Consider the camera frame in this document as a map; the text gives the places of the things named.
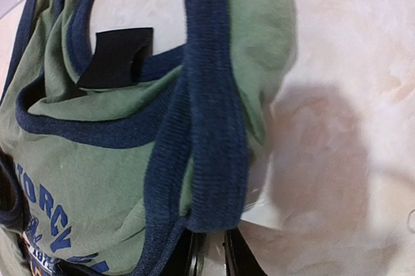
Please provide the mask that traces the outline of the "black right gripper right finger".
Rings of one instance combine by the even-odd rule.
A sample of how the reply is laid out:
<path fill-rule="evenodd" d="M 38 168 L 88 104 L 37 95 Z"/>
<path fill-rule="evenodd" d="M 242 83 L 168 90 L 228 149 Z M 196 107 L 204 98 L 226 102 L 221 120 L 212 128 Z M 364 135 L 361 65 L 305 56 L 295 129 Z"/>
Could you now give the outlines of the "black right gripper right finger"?
<path fill-rule="evenodd" d="M 265 276 L 254 254 L 238 228 L 225 231 L 226 275 Z"/>

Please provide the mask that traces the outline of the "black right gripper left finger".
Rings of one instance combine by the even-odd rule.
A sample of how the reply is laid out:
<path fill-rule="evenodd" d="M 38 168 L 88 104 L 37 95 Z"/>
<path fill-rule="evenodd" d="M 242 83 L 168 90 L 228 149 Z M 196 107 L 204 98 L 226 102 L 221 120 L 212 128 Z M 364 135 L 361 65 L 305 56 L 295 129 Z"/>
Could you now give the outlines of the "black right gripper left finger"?
<path fill-rule="evenodd" d="M 185 228 L 172 259 L 173 275 L 201 275 L 203 266 L 203 234 Z"/>

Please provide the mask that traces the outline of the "green sleeveless shirt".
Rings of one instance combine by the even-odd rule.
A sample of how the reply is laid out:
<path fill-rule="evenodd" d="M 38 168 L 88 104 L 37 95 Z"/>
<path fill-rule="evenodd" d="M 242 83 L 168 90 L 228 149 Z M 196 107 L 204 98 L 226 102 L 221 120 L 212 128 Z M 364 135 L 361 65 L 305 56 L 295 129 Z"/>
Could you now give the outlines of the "green sleeveless shirt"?
<path fill-rule="evenodd" d="M 173 275 L 185 228 L 239 228 L 294 0 L 184 0 L 186 41 L 27 0 L 1 95 L 1 228 L 33 275 Z"/>

